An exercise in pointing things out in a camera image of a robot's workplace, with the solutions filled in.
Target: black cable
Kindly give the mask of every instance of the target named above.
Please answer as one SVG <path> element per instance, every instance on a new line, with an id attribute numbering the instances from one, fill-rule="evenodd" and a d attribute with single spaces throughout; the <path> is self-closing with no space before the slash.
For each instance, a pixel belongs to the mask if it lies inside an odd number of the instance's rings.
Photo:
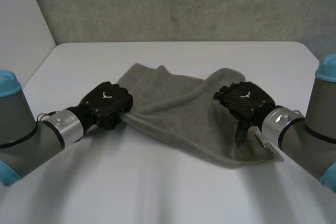
<path id="1" fill-rule="evenodd" d="M 36 122 L 41 122 L 42 119 L 45 118 L 46 116 L 52 116 L 56 113 L 57 113 L 57 111 L 52 111 L 50 113 L 41 113 L 36 117 Z"/>

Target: towel fold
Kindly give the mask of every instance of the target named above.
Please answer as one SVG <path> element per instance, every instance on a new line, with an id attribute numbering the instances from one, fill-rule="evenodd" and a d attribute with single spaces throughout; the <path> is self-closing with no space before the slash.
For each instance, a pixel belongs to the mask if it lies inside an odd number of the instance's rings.
<path id="1" fill-rule="evenodd" d="M 236 145 L 237 120 L 213 100 L 222 86 L 245 81 L 232 69 L 219 69 L 206 80 L 171 74 L 136 63 L 118 81 L 133 95 L 133 108 L 120 117 L 138 130 L 213 164 L 238 168 L 269 162 L 276 156 L 263 147 L 251 128 Z"/>

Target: light blue joint cap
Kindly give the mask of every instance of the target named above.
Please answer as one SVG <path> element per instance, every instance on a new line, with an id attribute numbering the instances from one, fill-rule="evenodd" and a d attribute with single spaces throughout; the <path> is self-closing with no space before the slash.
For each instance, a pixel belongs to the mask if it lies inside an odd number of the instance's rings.
<path id="1" fill-rule="evenodd" d="M 15 94 L 21 90 L 21 84 L 15 74 L 9 70 L 0 70 L 0 98 Z"/>
<path id="2" fill-rule="evenodd" d="M 22 177 L 19 173 L 0 160 L 0 182 L 2 182 L 4 186 L 11 186 L 20 179 L 22 179 Z"/>
<path id="3" fill-rule="evenodd" d="M 315 76 L 322 81 L 336 82 L 336 54 L 327 55 L 320 60 Z"/>
<path id="4" fill-rule="evenodd" d="M 320 183 L 336 193 L 336 162 L 325 170 L 320 178 Z"/>

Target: white table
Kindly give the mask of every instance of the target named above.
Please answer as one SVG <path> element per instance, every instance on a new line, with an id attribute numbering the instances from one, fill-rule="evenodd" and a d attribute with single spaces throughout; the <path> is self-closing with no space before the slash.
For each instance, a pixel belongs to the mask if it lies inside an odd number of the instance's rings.
<path id="1" fill-rule="evenodd" d="M 136 62 L 199 78 L 233 68 L 302 112 L 318 66 L 296 42 L 63 44 L 24 91 L 34 115 L 61 110 Z M 336 223 L 336 195 L 284 158 L 228 170 L 130 126 L 95 130 L 2 191 L 0 223 Z"/>

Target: gray concrete wall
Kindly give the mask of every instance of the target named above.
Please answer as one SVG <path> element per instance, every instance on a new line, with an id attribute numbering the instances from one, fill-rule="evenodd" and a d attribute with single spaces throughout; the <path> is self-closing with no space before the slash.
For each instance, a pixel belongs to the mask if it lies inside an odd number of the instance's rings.
<path id="1" fill-rule="evenodd" d="M 298 41 L 336 52 L 336 0 L 37 0 L 57 44 Z"/>

